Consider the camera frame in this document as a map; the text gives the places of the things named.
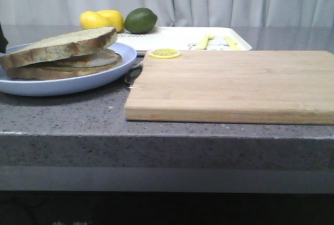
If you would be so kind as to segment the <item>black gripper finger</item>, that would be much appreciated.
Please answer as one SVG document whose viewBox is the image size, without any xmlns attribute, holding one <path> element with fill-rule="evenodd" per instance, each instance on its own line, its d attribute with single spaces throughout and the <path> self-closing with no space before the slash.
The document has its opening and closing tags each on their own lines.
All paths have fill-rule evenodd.
<svg viewBox="0 0 334 225">
<path fill-rule="evenodd" d="M 8 45 L 8 40 L 4 36 L 2 26 L 0 25 L 0 52 L 1 53 L 6 53 L 7 45 Z"/>
</svg>

